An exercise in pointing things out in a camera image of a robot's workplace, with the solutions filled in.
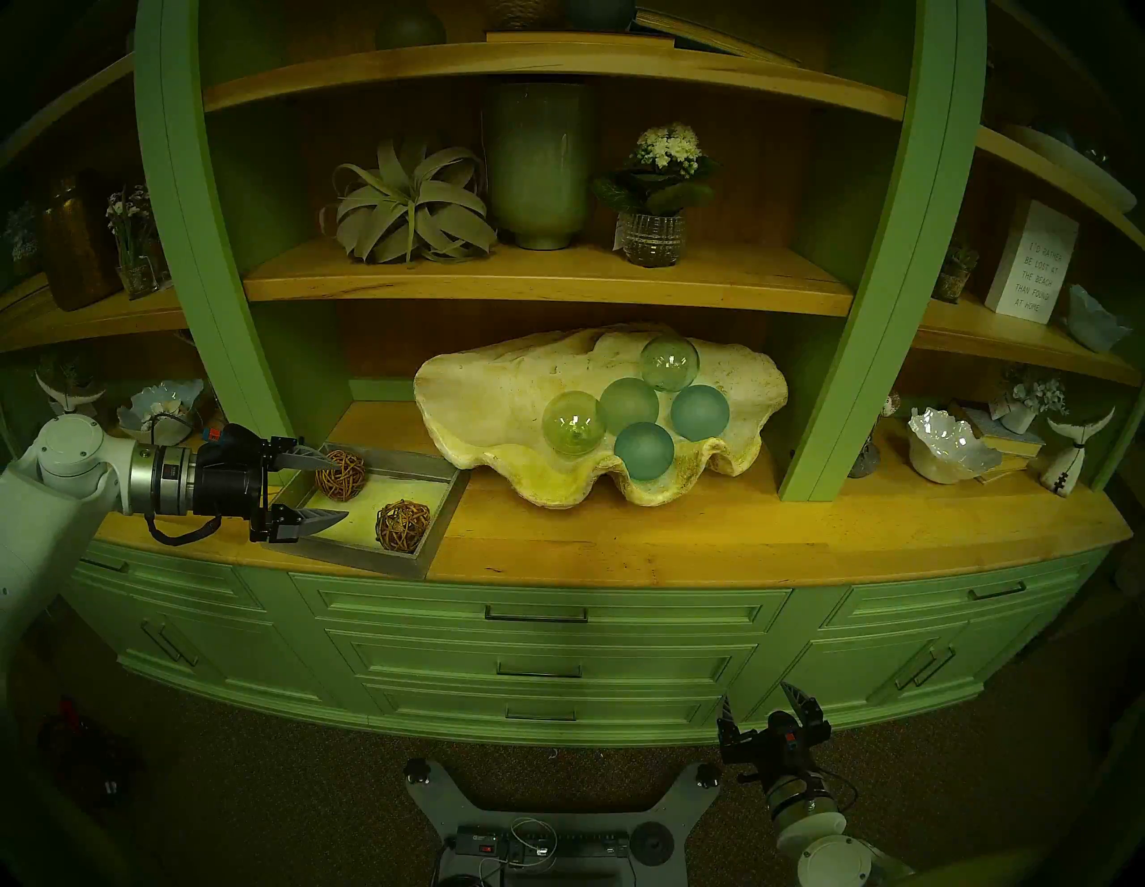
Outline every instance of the white sign with black text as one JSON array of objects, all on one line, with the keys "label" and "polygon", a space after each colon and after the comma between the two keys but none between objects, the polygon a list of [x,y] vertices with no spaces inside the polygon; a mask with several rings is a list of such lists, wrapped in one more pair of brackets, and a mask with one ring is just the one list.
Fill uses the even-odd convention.
[{"label": "white sign with black text", "polygon": [[1021,200],[1010,225],[986,307],[1049,323],[1066,278],[1077,223],[1037,200]]}]

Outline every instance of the clear glass ball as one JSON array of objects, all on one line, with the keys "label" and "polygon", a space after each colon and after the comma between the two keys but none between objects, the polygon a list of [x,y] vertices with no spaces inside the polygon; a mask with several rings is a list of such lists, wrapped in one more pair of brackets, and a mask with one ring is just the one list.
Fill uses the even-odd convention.
[{"label": "clear glass ball", "polygon": [[640,375],[661,391],[679,391],[700,372],[696,347],[680,335],[657,335],[640,353]]},{"label": "clear glass ball", "polygon": [[727,398],[710,385],[689,385],[672,401],[672,428],[689,441],[718,437],[731,418]]},{"label": "clear glass ball", "polygon": [[635,422],[616,436],[613,452],[621,457],[633,481],[655,481],[676,458],[672,435],[653,422]]},{"label": "clear glass ball", "polygon": [[561,456],[584,456],[605,438],[600,403],[587,391],[559,394],[540,419],[545,441]]},{"label": "clear glass ball", "polygon": [[655,422],[660,418],[660,398],[643,379],[627,375],[605,389],[600,409],[609,433],[619,434],[633,422]]}]

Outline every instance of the brown carpet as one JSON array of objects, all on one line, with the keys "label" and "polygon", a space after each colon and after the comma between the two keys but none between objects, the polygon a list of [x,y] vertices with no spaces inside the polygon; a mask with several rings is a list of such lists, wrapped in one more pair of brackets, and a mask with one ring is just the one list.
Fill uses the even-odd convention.
[{"label": "brown carpet", "polygon": [[[916,869],[1052,840],[1084,797],[1111,720],[1140,689],[1143,628],[1123,607],[1037,644],[973,702],[837,734],[818,757],[862,792],[848,832]],[[13,670],[26,736],[61,692],[141,750],[147,768],[128,800],[100,816],[180,887],[425,884],[436,838],[402,783],[412,757],[441,761],[483,807],[567,810],[647,807],[686,763],[717,760],[710,746],[475,745],[235,708],[128,674],[58,602]],[[790,884],[763,792],[729,777],[688,841],[692,884]]]}]

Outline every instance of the rattan ball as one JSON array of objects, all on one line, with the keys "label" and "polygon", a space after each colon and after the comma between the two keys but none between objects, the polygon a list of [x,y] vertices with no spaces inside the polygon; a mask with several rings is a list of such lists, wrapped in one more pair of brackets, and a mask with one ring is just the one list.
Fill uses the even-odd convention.
[{"label": "rattan ball", "polygon": [[398,499],[378,512],[373,529],[382,548],[412,554],[429,529],[429,508],[421,502]]},{"label": "rattan ball", "polygon": [[365,460],[345,450],[332,450],[325,456],[338,462],[338,467],[315,472],[314,480],[318,489],[335,502],[349,501],[362,492],[365,486]]}]

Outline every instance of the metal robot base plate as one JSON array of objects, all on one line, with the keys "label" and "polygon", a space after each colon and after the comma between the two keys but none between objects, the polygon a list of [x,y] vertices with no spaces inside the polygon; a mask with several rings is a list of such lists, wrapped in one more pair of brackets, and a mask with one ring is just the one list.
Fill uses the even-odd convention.
[{"label": "metal robot base plate", "polygon": [[[692,833],[700,817],[703,816],[716,795],[719,786],[705,789],[700,784],[698,770],[703,765],[689,763],[677,777],[672,787],[661,798],[660,802],[647,810],[637,813],[524,813],[512,810],[482,810],[466,798],[461,790],[436,761],[427,761],[429,767],[427,782],[410,782],[405,787],[413,802],[433,823],[442,840],[457,834],[463,825],[488,826],[490,829],[508,830],[510,824],[520,816],[532,816],[552,825],[558,832],[624,832],[632,834],[638,825],[648,822],[661,823],[672,834],[674,852],[662,865],[654,868],[642,865],[633,856],[626,858],[576,858],[561,857],[560,846],[556,848],[556,861],[544,874],[530,876],[528,869],[505,871],[505,884],[559,884],[561,887],[579,887],[583,885],[606,885],[611,887],[687,887],[688,871],[684,858],[684,844]],[[479,857],[455,856],[445,853],[441,863],[442,880],[452,874],[477,874]],[[483,868],[485,880],[492,887],[500,881],[497,866],[485,861]]]}]

